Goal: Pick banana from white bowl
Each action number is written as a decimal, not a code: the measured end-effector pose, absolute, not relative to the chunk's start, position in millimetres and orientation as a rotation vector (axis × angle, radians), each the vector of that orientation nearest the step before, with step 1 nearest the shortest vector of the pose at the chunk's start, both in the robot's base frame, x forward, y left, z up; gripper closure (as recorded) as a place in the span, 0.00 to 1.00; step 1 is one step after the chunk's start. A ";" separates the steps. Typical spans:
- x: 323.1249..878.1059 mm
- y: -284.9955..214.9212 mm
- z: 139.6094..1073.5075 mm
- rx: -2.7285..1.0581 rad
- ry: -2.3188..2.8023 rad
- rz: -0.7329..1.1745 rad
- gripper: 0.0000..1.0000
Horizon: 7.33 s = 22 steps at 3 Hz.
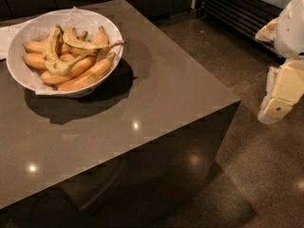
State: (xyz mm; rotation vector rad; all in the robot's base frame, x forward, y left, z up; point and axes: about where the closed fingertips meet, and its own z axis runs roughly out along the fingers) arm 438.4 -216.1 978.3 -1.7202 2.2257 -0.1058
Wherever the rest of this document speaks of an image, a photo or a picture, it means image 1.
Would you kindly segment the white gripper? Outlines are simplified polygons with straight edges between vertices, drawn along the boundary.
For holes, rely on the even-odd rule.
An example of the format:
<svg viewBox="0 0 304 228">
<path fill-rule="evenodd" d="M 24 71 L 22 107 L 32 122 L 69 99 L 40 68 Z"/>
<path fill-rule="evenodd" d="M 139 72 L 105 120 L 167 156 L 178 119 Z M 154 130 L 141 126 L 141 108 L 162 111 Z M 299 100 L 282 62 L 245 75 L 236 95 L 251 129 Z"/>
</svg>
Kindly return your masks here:
<svg viewBox="0 0 304 228">
<path fill-rule="evenodd" d="M 257 118 L 264 124 L 281 121 L 304 95 L 304 0 L 291 0 L 278 18 L 263 26 L 255 38 L 274 41 L 275 53 L 287 60 L 267 74 L 266 96 Z"/>
</svg>

